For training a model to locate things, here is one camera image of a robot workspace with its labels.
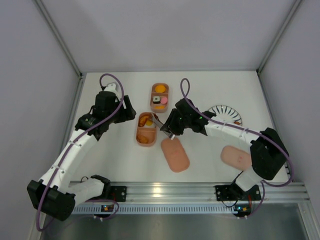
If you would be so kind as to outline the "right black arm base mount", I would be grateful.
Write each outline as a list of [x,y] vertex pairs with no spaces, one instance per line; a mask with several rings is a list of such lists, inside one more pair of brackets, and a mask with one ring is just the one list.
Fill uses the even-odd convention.
[[247,191],[242,190],[235,183],[225,185],[215,185],[216,198],[220,202],[225,201],[248,201],[249,197],[252,201],[260,201],[262,194],[259,186],[254,185]]

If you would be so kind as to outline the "white fried egg toy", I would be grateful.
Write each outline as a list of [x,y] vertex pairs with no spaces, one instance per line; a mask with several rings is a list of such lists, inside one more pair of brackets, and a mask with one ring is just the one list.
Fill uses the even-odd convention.
[[144,125],[145,128],[156,128],[157,126],[155,125],[155,123],[151,120],[148,120],[145,125]]

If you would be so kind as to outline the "black white sushi roll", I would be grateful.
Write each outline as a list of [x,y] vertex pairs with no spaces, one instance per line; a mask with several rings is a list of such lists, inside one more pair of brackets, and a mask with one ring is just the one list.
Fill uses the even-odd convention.
[[161,103],[161,97],[158,96],[158,95],[154,95],[154,96],[152,97],[152,103],[153,103],[153,104],[160,104],[160,103]]

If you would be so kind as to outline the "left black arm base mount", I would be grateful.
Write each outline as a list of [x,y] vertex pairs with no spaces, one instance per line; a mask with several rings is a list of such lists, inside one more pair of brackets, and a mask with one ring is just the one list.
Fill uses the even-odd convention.
[[86,202],[102,202],[106,200],[113,200],[115,202],[126,202],[127,198],[127,186],[118,185],[111,186],[110,190],[106,194],[102,194],[101,196],[93,197]]

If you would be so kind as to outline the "metal tongs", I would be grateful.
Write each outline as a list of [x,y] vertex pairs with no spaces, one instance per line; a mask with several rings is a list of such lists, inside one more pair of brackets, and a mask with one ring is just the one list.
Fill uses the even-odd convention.
[[170,130],[162,129],[164,124],[160,121],[159,117],[154,112],[151,113],[150,119],[170,140],[173,140],[175,138],[176,135]]

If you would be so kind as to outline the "pink toy sweet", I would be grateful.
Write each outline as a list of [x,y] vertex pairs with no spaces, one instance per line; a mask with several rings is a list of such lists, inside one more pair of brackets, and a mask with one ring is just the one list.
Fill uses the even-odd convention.
[[162,97],[160,100],[161,104],[166,104],[168,102],[168,98],[167,97]]

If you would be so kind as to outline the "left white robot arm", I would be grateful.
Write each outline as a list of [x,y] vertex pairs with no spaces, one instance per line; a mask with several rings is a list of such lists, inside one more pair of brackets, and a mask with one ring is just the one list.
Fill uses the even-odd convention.
[[128,95],[120,96],[122,86],[112,82],[101,88],[89,113],[81,116],[67,145],[50,169],[27,186],[32,205],[37,211],[65,221],[74,208],[90,199],[107,199],[111,192],[109,179],[93,175],[70,186],[73,175],[87,152],[98,143],[111,124],[135,119]]

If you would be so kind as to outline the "orange toy fried shrimp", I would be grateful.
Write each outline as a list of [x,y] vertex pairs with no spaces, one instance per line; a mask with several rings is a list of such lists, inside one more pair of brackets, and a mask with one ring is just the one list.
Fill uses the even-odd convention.
[[141,134],[138,134],[136,136],[136,140],[141,144],[148,144],[149,143],[149,139],[146,136],[141,135]]

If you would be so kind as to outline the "orange round toy food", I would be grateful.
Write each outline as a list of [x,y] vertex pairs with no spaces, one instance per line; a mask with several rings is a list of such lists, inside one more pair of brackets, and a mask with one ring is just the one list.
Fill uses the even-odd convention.
[[156,86],[155,86],[155,89],[154,89],[154,90],[155,90],[156,93],[165,93],[166,90],[167,90],[167,88],[166,88],[165,85],[159,84],[159,85],[156,85]]

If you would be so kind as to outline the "striped round plate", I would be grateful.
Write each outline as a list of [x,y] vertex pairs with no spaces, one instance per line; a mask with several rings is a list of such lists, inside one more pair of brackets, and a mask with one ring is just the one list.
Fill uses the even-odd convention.
[[235,121],[240,122],[242,126],[243,120],[241,115],[234,108],[227,105],[214,105],[208,109],[209,112],[214,113],[219,120],[234,124]]

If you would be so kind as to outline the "yellow toy chicken drumstick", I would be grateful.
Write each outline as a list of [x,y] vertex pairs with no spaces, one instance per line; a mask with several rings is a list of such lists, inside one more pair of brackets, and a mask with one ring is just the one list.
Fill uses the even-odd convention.
[[165,106],[164,105],[155,106],[154,109],[155,110],[162,110],[162,109],[165,109]]

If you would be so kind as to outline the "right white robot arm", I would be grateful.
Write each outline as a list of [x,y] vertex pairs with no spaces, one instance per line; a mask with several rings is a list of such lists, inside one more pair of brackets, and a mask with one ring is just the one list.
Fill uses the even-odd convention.
[[192,101],[183,98],[175,104],[160,130],[180,136],[191,129],[208,137],[224,140],[232,147],[248,153],[251,166],[230,185],[235,193],[247,192],[262,181],[271,181],[290,157],[278,133],[272,128],[254,131],[234,123],[218,120],[215,113],[199,112]]

